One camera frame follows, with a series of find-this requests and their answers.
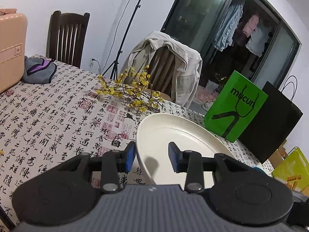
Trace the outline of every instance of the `dining table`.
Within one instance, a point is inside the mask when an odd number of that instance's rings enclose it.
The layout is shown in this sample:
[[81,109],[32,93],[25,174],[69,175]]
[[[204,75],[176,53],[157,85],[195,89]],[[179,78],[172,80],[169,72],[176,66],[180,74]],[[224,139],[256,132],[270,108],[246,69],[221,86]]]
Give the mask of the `dining table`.
[[[20,221],[11,199],[18,186],[80,153],[101,156],[124,150],[135,141],[140,122],[152,114],[129,108],[114,96],[98,95],[93,90],[97,74],[54,63],[57,71],[50,84],[21,80],[0,94],[0,205],[15,225]],[[203,115],[173,102],[164,101],[160,111],[204,127]],[[231,143],[214,135],[240,162],[250,167],[259,162],[238,140]],[[267,174],[273,170],[269,161],[262,167]],[[146,183],[137,159],[129,173],[119,173],[119,181],[122,186]],[[94,178],[92,185],[98,187],[99,180]],[[0,229],[8,231],[3,224]]]

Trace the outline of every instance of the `glass door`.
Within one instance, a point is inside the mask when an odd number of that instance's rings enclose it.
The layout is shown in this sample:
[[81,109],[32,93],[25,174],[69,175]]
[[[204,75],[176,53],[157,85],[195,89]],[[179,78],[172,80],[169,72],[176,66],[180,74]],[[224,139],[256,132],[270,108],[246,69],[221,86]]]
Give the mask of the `glass door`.
[[163,32],[201,52],[231,0],[176,0]]
[[279,88],[292,65],[298,48],[299,42],[281,21],[268,53],[252,78],[252,82],[260,89],[267,81]]

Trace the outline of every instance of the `chair back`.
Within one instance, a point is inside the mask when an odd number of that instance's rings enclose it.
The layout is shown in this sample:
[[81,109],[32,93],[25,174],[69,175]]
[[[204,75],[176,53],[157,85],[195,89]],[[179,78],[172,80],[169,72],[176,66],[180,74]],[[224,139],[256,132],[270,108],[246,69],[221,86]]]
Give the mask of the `chair back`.
[[53,13],[50,26],[49,58],[80,68],[90,14]]
[[167,46],[159,48],[149,64],[152,90],[171,96],[172,78],[175,70],[175,55]]

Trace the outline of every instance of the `wall outlet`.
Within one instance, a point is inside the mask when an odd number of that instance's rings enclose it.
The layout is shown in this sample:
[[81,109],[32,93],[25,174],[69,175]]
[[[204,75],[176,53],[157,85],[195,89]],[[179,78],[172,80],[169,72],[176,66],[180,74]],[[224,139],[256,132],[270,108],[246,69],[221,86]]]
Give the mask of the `wall outlet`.
[[89,71],[90,71],[90,72],[91,72],[92,67],[93,67],[93,60],[90,59],[90,63],[89,63]]

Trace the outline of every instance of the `black circular pad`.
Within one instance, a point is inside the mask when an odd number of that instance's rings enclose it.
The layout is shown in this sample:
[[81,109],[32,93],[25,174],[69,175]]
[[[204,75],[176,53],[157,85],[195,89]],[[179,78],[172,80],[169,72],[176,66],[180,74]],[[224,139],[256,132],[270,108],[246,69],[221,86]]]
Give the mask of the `black circular pad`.
[[266,226],[285,218],[293,205],[291,191],[258,171],[231,173],[209,190],[213,210],[233,223]]
[[95,189],[79,174],[54,171],[18,187],[12,204],[19,220],[53,226],[83,217],[95,206],[96,196]]

